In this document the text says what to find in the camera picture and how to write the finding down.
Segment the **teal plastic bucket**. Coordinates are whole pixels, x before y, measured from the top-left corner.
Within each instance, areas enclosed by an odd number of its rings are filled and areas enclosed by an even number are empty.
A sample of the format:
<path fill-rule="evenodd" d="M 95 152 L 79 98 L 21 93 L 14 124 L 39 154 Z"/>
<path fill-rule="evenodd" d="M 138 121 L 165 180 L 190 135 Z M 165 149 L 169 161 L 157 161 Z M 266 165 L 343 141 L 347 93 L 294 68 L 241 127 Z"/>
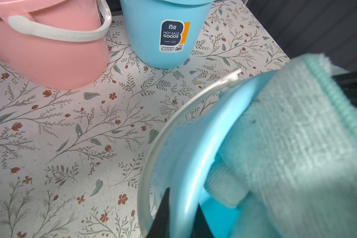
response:
<path fill-rule="evenodd" d="M 144 238 L 167 188 L 169 238 L 191 237 L 198 205 L 215 238 L 278 238 L 265 203 L 290 158 L 283 109 L 286 78 L 236 72 L 185 104 L 152 141 L 138 191 Z"/>
<path fill-rule="evenodd" d="M 169 69 L 190 56 L 212 7 L 203 1 L 121 1 L 128 39 L 145 64 Z"/>

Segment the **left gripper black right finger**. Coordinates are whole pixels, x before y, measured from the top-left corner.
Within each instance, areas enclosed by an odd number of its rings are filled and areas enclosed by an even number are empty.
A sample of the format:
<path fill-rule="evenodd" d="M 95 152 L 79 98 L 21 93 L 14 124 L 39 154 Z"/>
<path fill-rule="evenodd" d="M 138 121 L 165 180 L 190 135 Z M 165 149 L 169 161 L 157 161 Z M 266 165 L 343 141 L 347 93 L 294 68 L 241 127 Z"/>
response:
<path fill-rule="evenodd" d="M 191 237 L 214 238 L 200 205 L 198 205 L 197 212 L 195 215 Z"/>

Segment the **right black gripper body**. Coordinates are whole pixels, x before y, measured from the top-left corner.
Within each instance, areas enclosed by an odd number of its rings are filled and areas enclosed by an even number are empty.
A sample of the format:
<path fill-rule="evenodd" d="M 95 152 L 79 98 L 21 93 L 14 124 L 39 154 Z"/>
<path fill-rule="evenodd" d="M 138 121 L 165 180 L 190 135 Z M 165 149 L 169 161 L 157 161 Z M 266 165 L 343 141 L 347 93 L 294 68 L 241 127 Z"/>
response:
<path fill-rule="evenodd" d="M 346 97 L 357 107 L 357 71 L 333 76 Z"/>

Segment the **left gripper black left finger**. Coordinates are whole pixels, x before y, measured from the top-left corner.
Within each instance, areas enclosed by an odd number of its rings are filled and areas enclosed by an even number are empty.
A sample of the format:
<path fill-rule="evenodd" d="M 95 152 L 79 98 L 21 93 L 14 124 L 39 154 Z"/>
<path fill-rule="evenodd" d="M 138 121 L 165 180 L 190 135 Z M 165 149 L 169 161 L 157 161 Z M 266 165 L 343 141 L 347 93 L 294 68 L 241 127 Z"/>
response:
<path fill-rule="evenodd" d="M 168 238 L 169 237 L 169 195 L 170 188 L 167 188 L 159 209 L 156 213 L 152 226 L 147 234 L 147 238 Z"/>

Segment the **mint green microfiber cloth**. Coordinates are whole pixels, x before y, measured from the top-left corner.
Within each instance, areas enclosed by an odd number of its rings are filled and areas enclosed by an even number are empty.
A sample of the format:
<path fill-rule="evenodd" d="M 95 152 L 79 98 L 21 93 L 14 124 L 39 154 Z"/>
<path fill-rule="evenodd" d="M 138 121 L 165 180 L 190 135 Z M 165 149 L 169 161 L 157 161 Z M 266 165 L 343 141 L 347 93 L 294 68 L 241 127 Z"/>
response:
<path fill-rule="evenodd" d="M 230 238 L 357 238 L 357 108 L 325 55 L 292 59 L 238 118 L 205 188 Z"/>

